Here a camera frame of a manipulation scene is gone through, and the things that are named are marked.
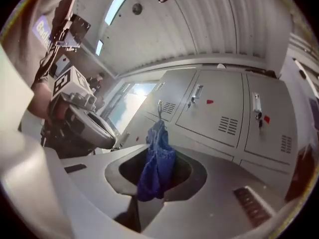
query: ceiling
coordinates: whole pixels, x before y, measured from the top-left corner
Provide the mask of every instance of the ceiling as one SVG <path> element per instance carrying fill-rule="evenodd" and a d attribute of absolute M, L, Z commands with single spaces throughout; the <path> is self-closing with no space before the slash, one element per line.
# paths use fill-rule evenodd
<path fill-rule="evenodd" d="M 86 41 L 93 49 L 103 41 L 99 59 L 115 74 L 209 53 L 284 59 L 292 28 L 288 11 L 277 0 L 126 0 L 107 26 L 111 2 L 76 0 L 73 11 L 92 24 Z M 135 3 L 143 6 L 140 15 L 132 13 Z M 270 64 L 281 68 L 279 60 Z"/>

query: vent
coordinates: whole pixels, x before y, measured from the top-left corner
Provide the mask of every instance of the vent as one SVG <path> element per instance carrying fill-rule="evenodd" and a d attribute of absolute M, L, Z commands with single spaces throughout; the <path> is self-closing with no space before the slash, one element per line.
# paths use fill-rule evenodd
<path fill-rule="evenodd" d="M 231 135 L 236 134 L 238 120 L 222 116 L 219 122 L 218 130 Z"/>
<path fill-rule="evenodd" d="M 239 188 L 234 190 L 234 194 L 255 228 L 271 217 L 249 189 Z"/>
<path fill-rule="evenodd" d="M 281 152 L 291 153 L 292 139 L 289 136 L 281 136 Z"/>
<path fill-rule="evenodd" d="M 175 104 L 165 103 L 165 105 L 162 108 L 162 111 L 171 114 L 174 111 L 175 106 Z"/>

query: blue towel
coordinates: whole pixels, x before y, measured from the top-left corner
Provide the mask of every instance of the blue towel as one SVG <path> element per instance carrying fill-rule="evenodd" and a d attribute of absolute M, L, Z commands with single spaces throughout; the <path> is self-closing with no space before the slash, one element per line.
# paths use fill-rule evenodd
<path fill-rule="evenodd" d="M 156 122 L 149 129 L 146 143 L 150 146 L 138 183 L 138 200 L 143 202 L 164 197 L 175 163 L 175 150 L 168 144 L 164 121 Z"/>

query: red label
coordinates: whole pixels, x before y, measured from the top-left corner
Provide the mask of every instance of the red label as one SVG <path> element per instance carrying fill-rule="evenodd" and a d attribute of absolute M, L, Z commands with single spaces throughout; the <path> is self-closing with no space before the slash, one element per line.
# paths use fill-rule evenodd
<path fill-rule="evenodd" d="M 264 116 L 264 121 L 265 121 L 265 122 L 267 122 L 267 123 L 269 124 L 269 122 L 270 122 L 270 118 L 269 118 L 267 115 L 265 115 L 265 116 Z"/>

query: window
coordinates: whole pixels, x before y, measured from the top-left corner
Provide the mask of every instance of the window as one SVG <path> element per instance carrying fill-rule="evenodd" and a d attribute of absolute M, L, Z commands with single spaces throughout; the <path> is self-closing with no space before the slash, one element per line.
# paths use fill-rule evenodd
<path fill-rule="evenodd" d="M 156 83 L 134 84 L 111 111 L 108 119 L 122 134 Z"/>
<path fill-rule="evenodd" d="M 107 25 L 112 24 L 114 17 L 118 13 L 119 9 L 121 8 L 124 2 L 125 0 L 113 0 L 104 20 Z"/>
<path fill-rule="evenodd" d="M 98 46 L 96 47 L 96 51 L 95 51 L 95 54 L 97 54 L 98 56 L 100 56 L 102 46 L 103 46 L 103 42 L 101 40 L 99 40 Z"/>

